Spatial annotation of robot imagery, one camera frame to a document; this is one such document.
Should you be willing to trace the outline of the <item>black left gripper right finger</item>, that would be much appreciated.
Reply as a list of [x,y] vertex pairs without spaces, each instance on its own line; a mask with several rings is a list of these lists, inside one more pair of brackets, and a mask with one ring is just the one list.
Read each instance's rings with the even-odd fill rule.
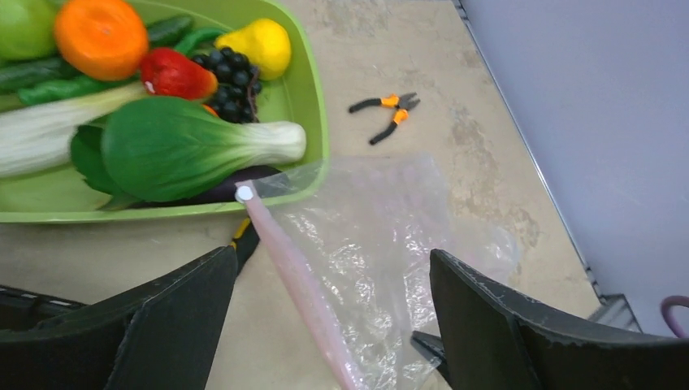
[[688,341],[568,314],[442,249],[430,253],[438,335],[412,345],[453,389],[685,389]]

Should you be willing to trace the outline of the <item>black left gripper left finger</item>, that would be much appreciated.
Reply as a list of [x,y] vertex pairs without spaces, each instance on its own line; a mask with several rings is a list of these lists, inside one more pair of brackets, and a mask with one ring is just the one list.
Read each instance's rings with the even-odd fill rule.
[[219,247],[157,279],[1,330],[4,389],[203,389],[237,276]]

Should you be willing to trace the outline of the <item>clear zip top bag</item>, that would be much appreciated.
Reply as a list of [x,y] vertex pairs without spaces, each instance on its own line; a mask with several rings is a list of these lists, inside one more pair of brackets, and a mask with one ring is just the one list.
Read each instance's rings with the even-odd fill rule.
[[421,389],[440,364],[411,340],[438,333],[433,249],[500,282],[518,267],[506,230],[454,216],[428,156],[332,158],[241,181],[235,197],[343,389]]

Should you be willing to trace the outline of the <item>black grape bunch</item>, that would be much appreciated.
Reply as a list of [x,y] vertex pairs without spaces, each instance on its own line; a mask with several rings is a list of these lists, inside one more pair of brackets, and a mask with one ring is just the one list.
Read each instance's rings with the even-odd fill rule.
[[210,71],[219,86],[206,105],[221,119],[236,123],[258,123],[258,95],[262,92],[260,71],[245,54],[230,47],[195,50],[191,59]]

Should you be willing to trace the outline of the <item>red strawberry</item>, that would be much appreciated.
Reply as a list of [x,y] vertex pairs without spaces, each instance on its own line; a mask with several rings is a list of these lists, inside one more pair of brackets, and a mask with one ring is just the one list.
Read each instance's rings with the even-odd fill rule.
[[139,66],[140,80],[146,92],[186,100],[208,98],[216,92],[216,76],[184,54],[160,47],[151,50]]

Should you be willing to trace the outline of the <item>yellow pear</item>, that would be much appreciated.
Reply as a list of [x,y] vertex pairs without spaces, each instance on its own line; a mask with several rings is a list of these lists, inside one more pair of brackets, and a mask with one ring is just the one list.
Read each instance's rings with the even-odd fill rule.
[[243,28],[224,33],[214,41],[216,49],[229,47],[244,54],[256,65],[262,80],[280,78],[292,59],[292,45],[287,30],[273,19],[261,18]]

